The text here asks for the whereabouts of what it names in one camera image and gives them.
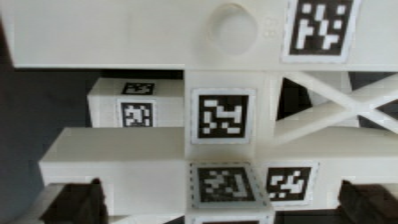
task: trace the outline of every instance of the black and white square pattern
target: black and white square pattern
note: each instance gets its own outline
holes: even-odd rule
[[[195,208],[264,206],[248,163],[191,164],[189,174]]]
[[[248,143],[253,110],[252,89],[195,89],[191,92],[191,143]]]
[[[360,0],[289,0],[285,62],[333,62],[348,57]]]
[[[125,83],[122,95],[152,95],[154,83]]]
[[[317,163],[275,162],[266,164],[264,189],[273,206],[308,203]]]
[[[120,127],[156,127],[154,123],[154,101],[117,102]]]

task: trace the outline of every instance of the white plastic block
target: white plastic block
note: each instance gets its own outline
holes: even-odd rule
[[[353,127],[328,127],[289,143],[268,147],[257,146],[253,169],[260,174],[266,187],[268,168],[284,167],[282,179],[271,171],[275,185],[268,193],[275,210],[335,209],[340,181],[360,183],[398,182],[398,137],[394,133]],[[307,183],[305,195],[291,184],[289,176]]]
[[[181,128],[65,128],[38,166],[44,185],[101,179],[111,216],[182,215]]]
[[[278,72],[186,70],[188,159],[214,161],[252,158],[255,141],[259,138],[268,140],[271,136],[275,120],[269,117],[275,115],[280,77]]]
[[[186,224],[273,223],[273,209],[246,162],[189,164]]]
[[[99,78],[86,98],[92,127],[182,127],[182,80]]]
[[[3,0],[13,66],[396,71],[396,0],[362,1],[342,64],[280,61],[289,2]]]

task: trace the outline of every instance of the white cube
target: white cube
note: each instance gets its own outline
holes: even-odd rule
[[[92,127],[182,127],[182,80],[99,78],[88,93]]]
[[[189,164],[186,224],[273,223],[268,196],[246,162]]]

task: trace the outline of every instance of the white base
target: white base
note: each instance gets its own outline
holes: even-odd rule
[[[278,147],[255,147],[259,174],[264,162],[319,162],[308,204],[275,210],[333,209],[342,179],[353,184],[398,182],[396,140],[381,130],[332,127]],[[40,160],[45,185],[101,178],[117,216],[184,214],[184,169],[182,128],[67,128]]]
[[[182,215],[181,128],[67,128],[38,166],[44,185],[101,179],[111,216]]]
[[[49,204],[54,200],[54,197],[63,188],[63,184],[49,184],[44,187],[44,190],[37,196],[33,205],[24,213],[24,215],[8,223],[8,224],[44,224],[44,221],[38,220],[40,215],[49,207]],[[109,216],[109,224],[163,224],[166,221],[175,219],[177,215],[140,215],[140,216]]]

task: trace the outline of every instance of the white border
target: white border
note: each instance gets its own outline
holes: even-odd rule
[[[131,128],[131,127],[122,127],[120,103],[150,103],[152,104],[152,127],[157,127],[156,100],[133,100],[133,99],[125,99],[125,98],[117,99],[117,101],[115,101],[117,125],[118,125],[120,128]]]
[[[250,189],[252,189],[252,196],[253,196],[253,201],[246,202],[200,202],[200,189],[198,189],[198,175],[197,175],[197,169],[198,168],[223,168],[223,167],[241,167],[244,169],[246,173],[246,179],[248,179],[248,184],[250,184]],[[225,162],[225,163],[191,163],[189,164],[189,189],[191,189],[191,197],[193,197],[193,207],[195,208],[259,208],[266,207],[266,202],[264,198],[260,195],[260,190],[259,190],[259,183],[255,181],[253,173],[250,170],[250,164],[243,162]]]
[[[358,15],[358,5],[360,0],[353,0],[351,3],[351,12],[349,12],[349,20],[346,26],[346,34],[344,34],[344,42],[342,42],[342,50],[339,56],[324,56],[324,55],[289,55],[289,45],[291,45],[291,33],[292,33],[292,25],[294,25],[294,13],[296,13],[296,2],[298,0],[289,0],[287,3],[287,19],[284,24],[284,41],[282,41],[282,62],[285,63],[344,63],[348,59],[348,50],[353,41],[353,33],[355,33],[355,23],[356,23],[356,15]]]
[[[223,216],[223,217],[197,217],[193,219],[193,224],[202,224],[204,222],[236,222],[236,221],[257,221],[257,224],[271,224],[268,223],[269,217],[268,215],[259,216]]]
[[[197,137],[197,118],[198,118],[198,96],[202,95],[248,95],[246,101],[246,120],[244,120],[244,135],[241,138],[198,138]],[[189,101],[189,139],[191,144],[246,144],[252,135],[253,123],[253,100],[255,89],[248,88],[198,88],[191,90]]]
[[[264,183],[264,191],[266,191],[266,177],[268,177],[268,168],[276,167],[310,167],[310,173],[308,173],[308,179],[307,179],[307,190],[305,190],[305,196],[303,200],[300,201],[271,201],[269,203],[275,207],[278,206],[289,206],[289,205],[307,205],[308,201],[312,200],[312,189],[314,189],[314,181],[316,181],[316,174],[317,174],[317,168],[319,163],[314,161],[276,161],[276,162],[264,162],[262,164],[262,183]]]

